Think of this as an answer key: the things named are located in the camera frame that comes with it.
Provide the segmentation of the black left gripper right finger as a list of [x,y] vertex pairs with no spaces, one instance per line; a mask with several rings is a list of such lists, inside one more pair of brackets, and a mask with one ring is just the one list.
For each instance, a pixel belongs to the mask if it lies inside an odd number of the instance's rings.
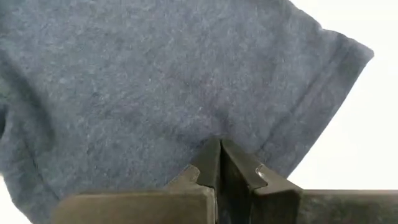
[[221,148],[233,224],[398,224],[398,190],[302,189],[234,142]]

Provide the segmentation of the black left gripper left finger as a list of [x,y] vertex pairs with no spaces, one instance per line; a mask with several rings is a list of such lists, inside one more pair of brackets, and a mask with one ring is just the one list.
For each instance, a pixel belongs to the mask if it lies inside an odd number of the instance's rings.
[[79,194],[62,200],[52,224],[218,224],[221,143],[211,138],[161,189]]

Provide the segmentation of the black garment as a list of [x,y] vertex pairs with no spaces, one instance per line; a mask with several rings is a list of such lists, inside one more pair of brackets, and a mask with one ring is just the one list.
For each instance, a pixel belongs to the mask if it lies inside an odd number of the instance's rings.
[[212,136],[287,177],[373,55],[289,0],[0,0],[0,174],[32,224]]

